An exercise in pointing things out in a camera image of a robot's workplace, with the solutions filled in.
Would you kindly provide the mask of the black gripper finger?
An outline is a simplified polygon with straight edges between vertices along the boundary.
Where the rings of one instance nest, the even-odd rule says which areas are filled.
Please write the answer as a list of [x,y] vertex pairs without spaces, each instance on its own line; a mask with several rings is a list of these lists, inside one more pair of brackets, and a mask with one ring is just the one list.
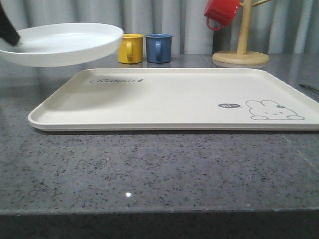
[[0,37],[11,46],[16,46],[20,41],[20,35],[6,15],[2,4],[0,4]]

